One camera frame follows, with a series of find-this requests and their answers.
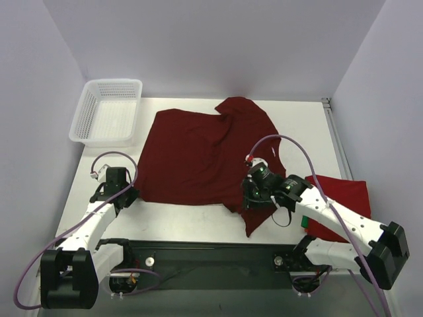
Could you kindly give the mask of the dark red t shirt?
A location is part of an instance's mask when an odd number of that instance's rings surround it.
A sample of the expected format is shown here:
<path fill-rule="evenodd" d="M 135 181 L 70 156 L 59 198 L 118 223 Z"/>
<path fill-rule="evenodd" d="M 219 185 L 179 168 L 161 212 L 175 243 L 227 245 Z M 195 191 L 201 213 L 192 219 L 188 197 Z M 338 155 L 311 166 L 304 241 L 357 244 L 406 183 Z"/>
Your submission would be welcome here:
<path fill-rule="evenodd" d="M 255 143 L 278 131 L 268 114 L 252 100 L 231 97 L 216 114 L 179 109 L 157 112 L 137 165 L 135 188 L 146 202 L 177 205 L 222 204 L 238 213 L 250 236 L 275 207 L 245 209 L 241 182 L 245 157 L 253 152 L 280 176 L 286 170 L 279 139 Z"/>

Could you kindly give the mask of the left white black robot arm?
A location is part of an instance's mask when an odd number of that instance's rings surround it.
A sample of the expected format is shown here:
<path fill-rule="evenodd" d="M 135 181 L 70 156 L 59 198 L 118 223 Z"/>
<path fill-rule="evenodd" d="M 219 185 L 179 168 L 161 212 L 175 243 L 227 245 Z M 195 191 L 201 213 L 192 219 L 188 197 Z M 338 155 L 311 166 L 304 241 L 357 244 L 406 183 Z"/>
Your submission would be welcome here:
<path fill-rule="evenodd" d="M 139 192 L 127 181 L 124 167 L 106 167 L 103 181 L 89 200 L 84 224 L 40 261 L 40 300 L 44 309 L 90 309 L 101 281 L 113 270 L 135 264 L 130 242 L 102 239 L 109 224 L 128 208 Z"/>

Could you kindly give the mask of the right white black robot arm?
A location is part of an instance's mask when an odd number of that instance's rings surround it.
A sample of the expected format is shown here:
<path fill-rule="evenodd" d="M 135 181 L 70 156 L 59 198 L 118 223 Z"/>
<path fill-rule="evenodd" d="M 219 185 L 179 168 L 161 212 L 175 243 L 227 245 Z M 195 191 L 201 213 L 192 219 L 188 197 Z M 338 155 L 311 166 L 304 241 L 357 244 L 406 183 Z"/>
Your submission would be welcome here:
<path fill-rule="evenodd" d="M 292 174 L 286 178 L 273 173 L 265 160 L 247 162 L 249 171 L 242 187 L 247 208 L 284 207 L 299 213 L 345 239 L 330 242 L 317 237 L 303 238 L 293 253 L 299 269 L 312 265 L 358 270 L 370 283 L 383 290 L 393 288 L 410 252 L 406 233 L 395 222 L 388 225 L 364 217 L 329 197 L 317 186 Z"/>

